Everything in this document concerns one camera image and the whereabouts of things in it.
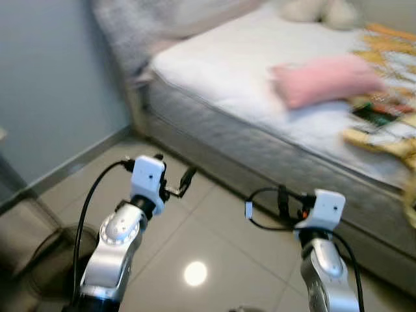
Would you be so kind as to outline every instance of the white stuffed animal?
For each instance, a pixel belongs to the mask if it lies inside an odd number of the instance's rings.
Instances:
[[[322,21],[332,29],[347,31],[357,27],[361,16],[348,0],[293,0],[281,15],[289,21]]]

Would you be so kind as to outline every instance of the colorful blanket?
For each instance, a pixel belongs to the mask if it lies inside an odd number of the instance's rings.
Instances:
[[[353,53],[382,76],[389,91],[349,99],[358,126],[344,139],[400,158],[413,172],[404,190],[404,213],[416,228],[416,35],[370,24]]]

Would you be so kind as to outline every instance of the pink pillow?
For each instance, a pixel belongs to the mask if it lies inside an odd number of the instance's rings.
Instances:
[[[276,66],[272,74],[290,109],[385,91],[382,79],[355,55],[320,58],[295,69]]]

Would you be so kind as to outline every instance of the black cable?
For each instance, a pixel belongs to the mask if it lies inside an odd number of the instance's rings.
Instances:
[[[249,221],[254,224],[255,226],[257,226],[258,228],[261,229],[265,229],[266,231],[275,231],[275,232],[291,232],[294,230],[293,227],[267,227],[267,226],[262,226],[261,224],[257,223],[256,221],[254,221],[253,219],[249,219]]]
[[[88,192],[88,195],[85,198],[83,210],[81,211],[81,215],[79,216],[77,236],[75,238],[75,246],[73,248],[73,259],[72,259],[72,261],[73,261],[73,292],[72,292],[71,304],[75,303],[75,301],[77,299],[77,295],[78,295],[79,284],[78,284],[78,277],[77,277],[77,275],[78,275],[77,274],[77,264],[78,264],[78,257],[79,257],[79,248],[80,248],[80,245],[81,245],[81,237],[82,237],[82,234],[83,234],[83,227],[84,227],[86,210],[88,209],[88,205],[90,203],[91,197],[92,197],[94,191],[96,190],[99,182],[103,179],[103,177],[107,174],[107,172],[110,171],[111,169],[113,169],[114,167],[120,165],[120,164],[126,166],[126,162],[127,161],[118,161],[118,162],[115,162],[115,163],[111,164],[106,169],[104,169],[104,171],[102,171],[102,173],[100,173],[100,175],[98,176],[98,178],[96,179],[96,181],[94,182],[92,187],[90,188],[90,191]]]
[[[256,190],[255,192],[253,192],[250,197],[246,200],[246,202],[252,202],[253,198],[258,195],[259,193],[262,192],[268,192],[268,191],[276,191],[278,192],[279,189],[276,187],[265,187],[265,188],[260,188],[258,190]],[[301,198],[300,195],[297,195],[291,191],[287,191],[287,193],[289,195],[291,195],[292,197],[298,199]],[[342,238],[342,236],[340,236],[340,234],[335,233],[334,231],[331,231],[329,229],[324,229],[324,228],[319,228],[319,227],[305,227],[305,228],[299,228],[296,229],[295,227],[267,227],[267,226],[263,226],[259,223],[257,223],[256,221],[254,221],[252,218],[249,218],[249,221],[254,224],[255,226],[257,226],[260,229],[264,229],[266,231],[276,231],[276,232],[283,232],[283,231],[294,231],[294,230],[299,230],[299,231],[305,231],[305,230],[309,230],[309,231],[319,231],[319,232],[323,232],[325,234],[330,234],[333,235],[334,237],[336,237],[345,247],[345,249],[347,250],[350,258],[351,258],[351,262],[352,262],[352,267],[354,269],[354,275],[356,277],[356,284],[357,284],[357,297],[358,297],[358,306],[359,306],[359,312],[365,312],[364,311],[364,297],[363,297],[363,287],[361,285],[361,276],[359,274],[359,267],[358,267],[358,263],[357,263],[357,259],[350,247],[350,245],[346,242],[346,240],[344,240]]]

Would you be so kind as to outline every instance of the baseboard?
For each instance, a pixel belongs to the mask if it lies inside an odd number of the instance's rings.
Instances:
[[[111,148],[113,145],[119,143],[119,141],[130,134],[131,126],[128,125],[127,127],[124,127],[123,129],[107,136],[93,146],[89,146],[82,152],[62,163],[60,166],[54,168],[52,171],[33,181],[31,184],[15,193],[8,200],[0,203],[0,211],[7,211],[8,207],[12,207],[14,204],[16,204],[16,202],[19,202],[22,198],[27,197],[28,193],[41,194],[45,192],[47,189],[50,189],[54,185],[58,184],[66,177],[80,170],[83,166],[88,164],[107,149]]]

